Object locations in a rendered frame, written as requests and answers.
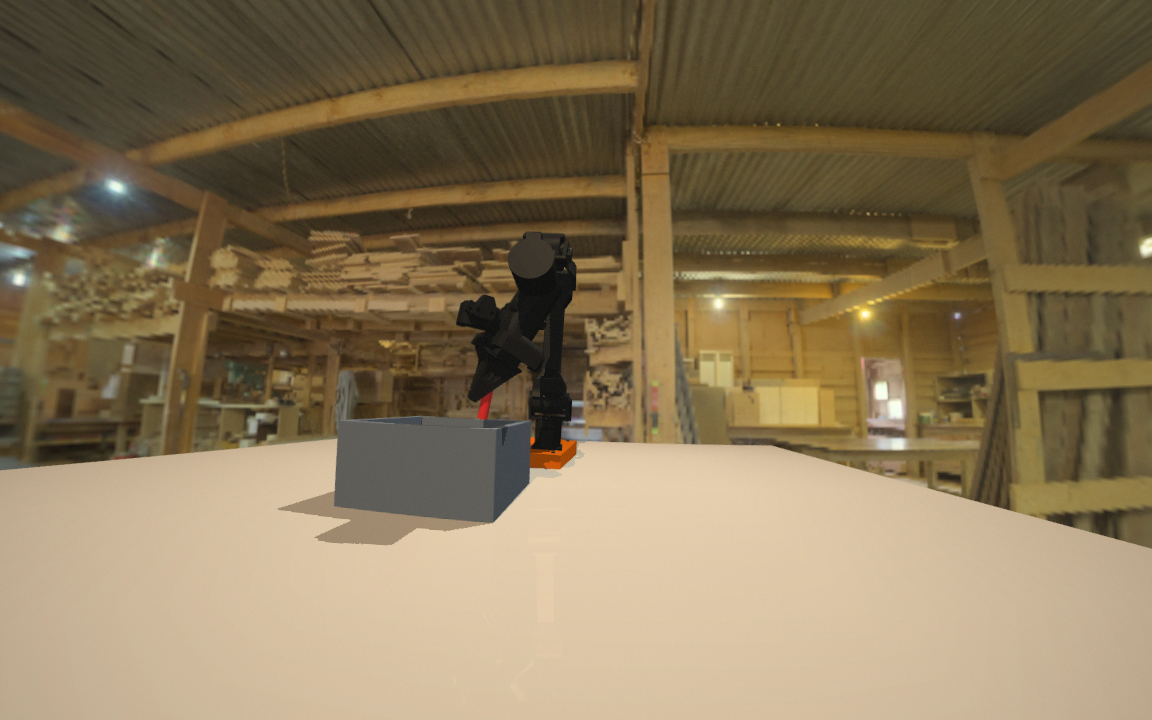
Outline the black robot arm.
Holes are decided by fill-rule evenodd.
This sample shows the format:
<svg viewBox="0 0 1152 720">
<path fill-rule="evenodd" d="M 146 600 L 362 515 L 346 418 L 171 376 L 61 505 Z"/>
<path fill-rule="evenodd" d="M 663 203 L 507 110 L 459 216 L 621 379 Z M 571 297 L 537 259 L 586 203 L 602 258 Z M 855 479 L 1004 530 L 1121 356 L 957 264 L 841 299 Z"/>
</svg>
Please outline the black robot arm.
<svg viewBox="0 0 1152 720">
<path fill-rule="evenodd" d="M 547 314 L 543 341 L 545 361 L 529 393 L 529 420 L 535 419 L 535 442 L 531 446 L 540 450 L 562 450 L 562 420 L 571 420 L 573 414 L 573 400 L 570 393 L 566 393 L 567 386 L 561 376 L 564 309 L 570 305 L 573 290 L 576 290 L 576 264 L 573 263 L 570 241 L 566 241 L 563 233 L 526 232 L 524 240 L 518 240 L 509 249 L 507 263 L 518 287 L 515 297 L 529 300 Z M 497 332 L 507 331 L 511 313 L 511 306 L 500 309 L 494 297 L 483 295 L 477 302 L 461 302 L 456 325 L 485 331 L 485 336 L 492 340 Z M 490 334 L 488 331 L 494 332 Z"/>
</svg>

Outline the red peg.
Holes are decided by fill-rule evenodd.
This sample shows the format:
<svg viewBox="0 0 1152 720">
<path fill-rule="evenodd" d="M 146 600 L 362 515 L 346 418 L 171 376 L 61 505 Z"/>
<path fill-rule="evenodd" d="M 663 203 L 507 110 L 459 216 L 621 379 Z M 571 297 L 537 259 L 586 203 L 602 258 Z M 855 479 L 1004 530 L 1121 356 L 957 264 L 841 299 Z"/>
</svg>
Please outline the red peg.
<svg viewBox="0 0 1152 720">
<path fill-rule="evenodd" d="M 477 418 L 486 420 L 486 416 L 488 416 L 488 407 L 492 404 L 492 395 L 493 391 L 485 397 L 482 397 L 479 410 L 477 410 Z"/>
</svg>

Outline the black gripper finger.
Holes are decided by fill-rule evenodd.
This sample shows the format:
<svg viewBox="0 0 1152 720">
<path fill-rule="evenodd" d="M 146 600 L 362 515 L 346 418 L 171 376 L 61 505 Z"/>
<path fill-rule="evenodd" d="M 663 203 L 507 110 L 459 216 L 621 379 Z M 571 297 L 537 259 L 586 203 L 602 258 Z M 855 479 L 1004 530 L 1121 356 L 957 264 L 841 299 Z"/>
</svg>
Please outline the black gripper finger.
<svg viewBox="0 0 1152 720">
<path fill-rule="evenodd" d="M 470 395 L 471 395 L 471 391 L 473 388 L 473 384 L 477 381 L 477 376 L 479 376 L 479 373 L 482 372 L 482 367 L 483 367 L 483 364 L 484 364 L 483 348 L 479 347 L 479 346 L 475 346 L 475 350 L 477 353 L 477 359 L 479 359 L 479 363 L 477 363 L 476 372 L 473 374 L 473 381 L 471 382 L 470 391 L 468 391 L 468 397 L 470 397 Z"/>
<path fill-rule="evenodd" d="M 492 351 L 492 348 L 483 347 L 484 364 L 482 372 L 477 376 L 477 381 L 471 391 L 471 400 L 476 402 L 479 397 L 485 397 L 488 393 L 509 381 L 522 372 L 517 366 L 508 363 L 500 355 Z"/>
</svg>

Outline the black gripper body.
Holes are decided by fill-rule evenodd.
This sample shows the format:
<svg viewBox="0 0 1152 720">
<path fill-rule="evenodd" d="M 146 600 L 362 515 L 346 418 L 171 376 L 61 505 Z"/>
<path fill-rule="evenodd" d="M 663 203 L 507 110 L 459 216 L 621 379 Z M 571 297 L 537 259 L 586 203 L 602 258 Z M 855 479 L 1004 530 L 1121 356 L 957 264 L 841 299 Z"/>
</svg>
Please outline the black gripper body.
<svg viewBox="0 0 1152 720">
<path fill-rule="evenodd" d="M 511 305 L 509 305 L 511 304 Z M 545 361 L 543 348 L 532 343 L 532 338 L 538 331 L 547 327 L 547 314 L 541 313 L 539 306 L 531 304 L 529 300 L 511 300 L 507 306 L 511 306 L 511 318 L 507 331 L 488 331 L 493 334 L 492 340 L 485 336 L 485 332 L 476 333 L 470 342 L 473 346 L 492 348 L 492 351 L 503 357 L 515 366 L 524 363 L 531 372 L 538 372 Z"/>
</svg>

